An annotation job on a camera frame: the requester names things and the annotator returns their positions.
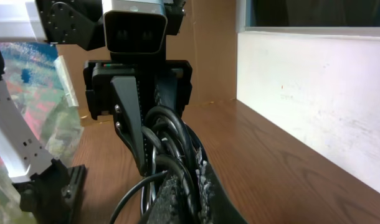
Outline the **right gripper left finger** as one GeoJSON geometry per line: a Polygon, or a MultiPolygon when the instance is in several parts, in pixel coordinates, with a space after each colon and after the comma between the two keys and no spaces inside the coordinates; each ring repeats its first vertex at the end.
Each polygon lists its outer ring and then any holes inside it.
{"type": "Polygon", "coordinates": [[[169,174],[162,183],[151,211],[146,213],[146,224],[193,223],[179,179],[169,174]]]}

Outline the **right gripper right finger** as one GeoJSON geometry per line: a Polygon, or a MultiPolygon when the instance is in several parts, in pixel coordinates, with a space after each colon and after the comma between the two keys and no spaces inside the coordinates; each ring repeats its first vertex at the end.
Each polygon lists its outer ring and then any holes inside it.
{"type": "Polygon", "coordinates": [[[208,161],[205,150],[199,148],[196,153],[197,186],[201,210],[201,223],[207,224],[246,224],[247,221],[236,209],[226,194],[211,163],[208,161]]]}

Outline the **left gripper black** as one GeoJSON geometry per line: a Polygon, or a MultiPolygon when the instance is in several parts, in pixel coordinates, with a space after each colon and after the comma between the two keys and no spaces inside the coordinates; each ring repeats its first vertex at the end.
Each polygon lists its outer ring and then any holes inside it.
{"type": "Polygon", "coordinates": [[[147,163],[141,114],[146,115],[154,106],[165,106],[182,115],[191,97],[192,66],[187,60],[166,60],[157,65],[88,60],[83,77],[92,119],[114,112],[116,134],[144,176],[147,163]]]}

